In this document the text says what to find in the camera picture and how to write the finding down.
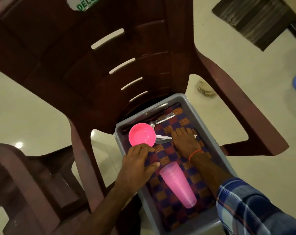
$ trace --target red thread wristband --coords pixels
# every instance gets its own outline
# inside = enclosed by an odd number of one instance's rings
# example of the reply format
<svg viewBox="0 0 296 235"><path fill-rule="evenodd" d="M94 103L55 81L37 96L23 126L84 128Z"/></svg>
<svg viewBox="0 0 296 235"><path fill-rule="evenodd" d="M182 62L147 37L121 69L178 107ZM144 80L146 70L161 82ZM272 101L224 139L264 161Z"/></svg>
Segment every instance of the red thread wristband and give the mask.
<svg viewBox="0 0 296 235"><path fill-rule="evenodd" d="M202 151L201 149L198 149L198 150L194 151L194 152L189 156L188 161L190 162L191 157L192 157L195 153L198 153L198 152L202 152L203 154L205 153L205 152Z"/></svg>

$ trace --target white sticker with green text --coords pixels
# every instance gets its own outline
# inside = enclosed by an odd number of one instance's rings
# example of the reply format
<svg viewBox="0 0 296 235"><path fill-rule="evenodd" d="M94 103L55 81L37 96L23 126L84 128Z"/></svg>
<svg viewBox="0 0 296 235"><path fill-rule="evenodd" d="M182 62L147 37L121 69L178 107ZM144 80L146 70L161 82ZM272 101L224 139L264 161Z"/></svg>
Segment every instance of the white sticker with green text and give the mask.
<svg viewBox="0 0 296 235"><path fill-rule="evenodd" d="M67 3L74 11L86 11L97 1L99 0L67 0Z"/></svg>

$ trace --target stack of plastic cups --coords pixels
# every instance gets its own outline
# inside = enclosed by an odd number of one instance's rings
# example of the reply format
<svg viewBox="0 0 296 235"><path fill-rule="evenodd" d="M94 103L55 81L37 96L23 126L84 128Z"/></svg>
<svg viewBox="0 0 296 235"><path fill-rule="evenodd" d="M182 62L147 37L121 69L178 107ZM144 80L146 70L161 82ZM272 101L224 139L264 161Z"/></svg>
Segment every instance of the stack of plastic cups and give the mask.
<svg viewBox="0 0 296 235"><path fill-rule="evenodd" d="M177 162L171 162L162 168L160 175L186 208L195 206L197 198Z"/></svg>

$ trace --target tiled floor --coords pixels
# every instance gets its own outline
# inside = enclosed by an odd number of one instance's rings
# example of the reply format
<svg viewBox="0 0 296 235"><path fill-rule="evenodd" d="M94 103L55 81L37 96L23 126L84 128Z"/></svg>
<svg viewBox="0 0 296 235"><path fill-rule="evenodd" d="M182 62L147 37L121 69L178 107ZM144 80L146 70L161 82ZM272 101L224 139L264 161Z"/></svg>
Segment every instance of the tiled floor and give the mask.
<svg viewBox="0 0 296 235"><path fill-rule="evenodd" d="M228 160L239 177L296 218L296 92L291 87L296 75L296 39L285 31L261 52L211 13L219 1L194 0L196 46L237 82L290 145L276 157ZM197 91L198 81L199 76L190 76L186 94L217 142L222 145L247 139L219 97L206 98ZM109 185L121 168L121 154L113 135L94 130L91 140ZM0 142L22 142L26 155L46 154L71 144L70 127L62 113L0 73ZM78 177L75 165L73 172ZM143 220L142 234L152 234L149 222ZM6 221L0 208L0 234Z"/></svg>

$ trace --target plaid sleeve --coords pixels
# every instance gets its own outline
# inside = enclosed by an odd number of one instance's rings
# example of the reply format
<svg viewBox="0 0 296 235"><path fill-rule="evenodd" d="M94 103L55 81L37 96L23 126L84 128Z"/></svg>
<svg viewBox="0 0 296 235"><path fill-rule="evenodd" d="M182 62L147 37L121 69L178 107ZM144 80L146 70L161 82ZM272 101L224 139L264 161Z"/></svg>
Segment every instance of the plaid sleeve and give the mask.
<svg viewBox="0 0 296 235"><path fill-rule="evenodd" d="M222 224L231 234L296 235L296 219L239 178L231 178L220 186L216 207Z"/></svg>

